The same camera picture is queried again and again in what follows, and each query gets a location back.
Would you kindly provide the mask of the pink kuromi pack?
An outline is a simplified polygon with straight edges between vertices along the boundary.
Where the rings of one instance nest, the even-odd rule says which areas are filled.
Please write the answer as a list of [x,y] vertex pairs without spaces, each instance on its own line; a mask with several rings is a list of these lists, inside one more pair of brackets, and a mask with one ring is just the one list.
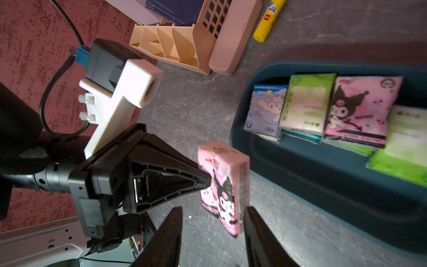
[[402,76],[339,76],[330,101],[323,142],[370,150],[385,148],[388,116]]
[[249,156],[214,141],[198,147],[198,165],[211,176],[211,185],[201,191],[203,207],[237,237],[244,228],[245,208],[250,205]]

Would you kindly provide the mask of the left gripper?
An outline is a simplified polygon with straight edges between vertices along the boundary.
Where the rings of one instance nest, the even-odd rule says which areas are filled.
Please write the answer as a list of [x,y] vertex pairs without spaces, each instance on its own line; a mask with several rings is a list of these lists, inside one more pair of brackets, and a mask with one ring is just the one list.
[[85,236],[102,238],[122,200],[125,212],[142,214],[207,189],[211,176],[136,123],[73,169],[68,185]]

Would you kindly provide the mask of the pink Kuromi pack bottom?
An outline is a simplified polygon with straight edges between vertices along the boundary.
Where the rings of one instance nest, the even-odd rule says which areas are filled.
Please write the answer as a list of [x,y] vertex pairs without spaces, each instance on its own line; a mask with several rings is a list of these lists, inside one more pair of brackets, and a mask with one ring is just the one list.
[[203,207],[237,237],[244,228],[245,208],[250,205],[249,156],[214,141],[198,147],[198,165],[211,176],[211,185],[201,191]]

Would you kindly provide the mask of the green tissue pack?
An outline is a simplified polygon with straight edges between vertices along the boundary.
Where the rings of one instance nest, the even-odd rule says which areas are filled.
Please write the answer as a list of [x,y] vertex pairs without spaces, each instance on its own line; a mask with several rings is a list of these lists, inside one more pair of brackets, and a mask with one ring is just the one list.
[[374,152],[367,168],[426,187],[427,110],[393,106],[386,146]]
[[292,75],[279,126],[283,130],[323,136],[336,73]]

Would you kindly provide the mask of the blue tissue pack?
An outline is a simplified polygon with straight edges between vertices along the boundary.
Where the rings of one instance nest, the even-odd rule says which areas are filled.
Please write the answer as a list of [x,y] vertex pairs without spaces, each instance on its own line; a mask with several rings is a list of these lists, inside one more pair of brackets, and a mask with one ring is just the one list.
[[263,139],[279,142],[281,138],[279,121],[287,91],[287,85],[255,84],[244,130]]

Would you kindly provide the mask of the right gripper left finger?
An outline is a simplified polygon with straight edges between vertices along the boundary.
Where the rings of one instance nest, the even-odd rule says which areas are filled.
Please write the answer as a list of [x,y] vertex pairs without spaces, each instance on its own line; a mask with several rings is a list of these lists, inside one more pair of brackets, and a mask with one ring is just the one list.
[[178,267],[182,238],[182,207],[173,208],[131,267]]

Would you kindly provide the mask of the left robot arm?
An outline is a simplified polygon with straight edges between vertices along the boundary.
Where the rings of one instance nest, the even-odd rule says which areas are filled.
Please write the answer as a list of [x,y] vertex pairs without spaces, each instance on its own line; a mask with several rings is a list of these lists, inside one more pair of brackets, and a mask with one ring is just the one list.
[[86,136],[51,137],[38,114],[1,86],[1,218],[13,188],[70,194],[84,234],[101,239],[117,209],[139,215],[206,189],[210,175],[136,123],[85,158]]

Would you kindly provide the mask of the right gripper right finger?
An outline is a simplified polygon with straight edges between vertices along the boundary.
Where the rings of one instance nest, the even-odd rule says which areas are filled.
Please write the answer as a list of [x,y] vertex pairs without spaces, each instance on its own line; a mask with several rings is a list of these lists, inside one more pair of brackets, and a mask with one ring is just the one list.
[[297,267],[253,206],[245,208],[244,232],[249,266]]

